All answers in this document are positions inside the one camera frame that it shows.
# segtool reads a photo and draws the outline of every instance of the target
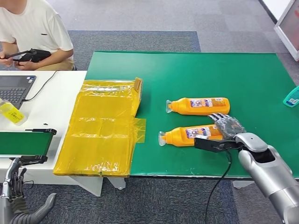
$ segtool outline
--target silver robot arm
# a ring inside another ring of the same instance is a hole
[[[45,205],[34,213],[30,213],[26,206],[23,193],[23,177],[26,169],[23,168],[19,176],[22,165],[42,163],[43,161],[23,161],[15,158],[11,162],[3,182],[2,194],[0,195],[0,224],[38,224],[45,218],[55,204],[56,194],[51,194]]]
[[[245,148],[239,152],[240,163],[272,202],[282,222],[299,223],[299,184],[275,148],[252,133],[237,134],[235,140]]]

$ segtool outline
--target khaki pants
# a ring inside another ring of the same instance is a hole
[[[66,59],[60,63],[51,64],[36,69],[36,71],[72,71],[74,67],[74,61]]]

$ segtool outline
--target orange bottle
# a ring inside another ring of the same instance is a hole
[[[167,100],[166,112],[171,111],[185,115],[228,114],[230,101],[227,98],[181,98],[172,102]]]
[[[174,146],[194,146],[194,138],[197,135],[207,136],[210,140],[221,140],[221,133],[215,125],[202,125],[193,127],[177,127],[170,132],[159,132],[160,146],[171,144]]]

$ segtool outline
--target bottle cap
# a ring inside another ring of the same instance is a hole
[[[164,133],[164,132],[159,133],[159,143],[160,146],[164,146],[166,144],[165,133]]]
[[[170,113],[172,111],[172,102],[170,100],[166,100],[166,113]]]

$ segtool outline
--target green table mat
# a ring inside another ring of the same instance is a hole
[[[158,143],[159,131],[212,124],[208,117],[165,113],[183,97],[226,97],[231,116],[276,147],[299,177],[299,106],[282,100],[295,85],[276,54],[95,52],[85,79],[143,80],[137,118],[146,119],[144,144],[136,144],[131,175],[220,176],[225,153]],[[230,177],[248,177],[233,151]]]

